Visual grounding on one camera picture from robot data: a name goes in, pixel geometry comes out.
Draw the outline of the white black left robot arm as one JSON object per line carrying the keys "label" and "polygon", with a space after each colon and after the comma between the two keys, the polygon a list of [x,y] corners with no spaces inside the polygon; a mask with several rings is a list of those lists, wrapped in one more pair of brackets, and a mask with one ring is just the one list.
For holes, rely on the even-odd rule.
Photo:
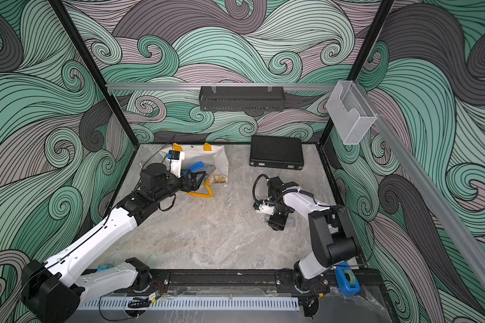
{"label": "white black left robot arm", "polygon": [[193,192],[205,171],[175,170],[150,164],[140,172],[136,190],[122,199],[91,230],[44,262],[31,261],[22,271],[22,303],[41,322],[65,322],[82,305],[119,289],[145,292],[151,285],[150,268],[128,258],[113,268],[86,275],[84,271],[121,237],[160,209],[163,200],[178,192]]}

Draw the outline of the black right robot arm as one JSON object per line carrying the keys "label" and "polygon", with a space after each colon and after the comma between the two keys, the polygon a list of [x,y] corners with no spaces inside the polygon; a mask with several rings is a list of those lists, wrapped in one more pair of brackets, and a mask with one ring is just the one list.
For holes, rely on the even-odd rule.
{"label": "black right robot arm", "polygon": [[302,279],[313,279],[357,255],[354,231],[346,230],[345,221],[340,218],[342,206],[319,201],[296,182],[283,182],[278,176],[265,179],[268,197],[254,199],[254,208],[269,216],[268,226],[275,231],[285,230],[293,212],[308,222],[311,253],[298,262],[297,271]]}

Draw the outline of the white canvas tote bag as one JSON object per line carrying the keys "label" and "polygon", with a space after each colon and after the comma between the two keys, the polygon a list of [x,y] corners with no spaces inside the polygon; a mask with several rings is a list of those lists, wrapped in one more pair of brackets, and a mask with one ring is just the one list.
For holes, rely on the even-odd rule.
{"label": "white canvas tote bag", "polygon": [[199,189],[195,192],[186,192],[188,195],[199,198],[212,198],[214,196],[212,192],[214,185],[223,184],[226,186],[228,184],[229,162],[223,145],[212,145],[209,143],[203,145],[179,145],[174,143],[163,148],[160,152],[164,157],[164,164],[167,166],[169,166],[167,153],[171,149],[185,153],[181,172],[196,162],[205,164],[205,168],[202,171],[206,171],[206,177]]}

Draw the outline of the small blue compass case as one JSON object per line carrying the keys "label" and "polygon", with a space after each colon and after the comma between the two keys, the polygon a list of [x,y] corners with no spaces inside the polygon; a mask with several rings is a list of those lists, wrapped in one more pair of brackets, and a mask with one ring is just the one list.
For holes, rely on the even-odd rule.
{"label": "small blue compass case", "polygon": [[202,161],[198,161],[191,166],[186,168],[189,172],[200,172],[205,168],[205,164]]}

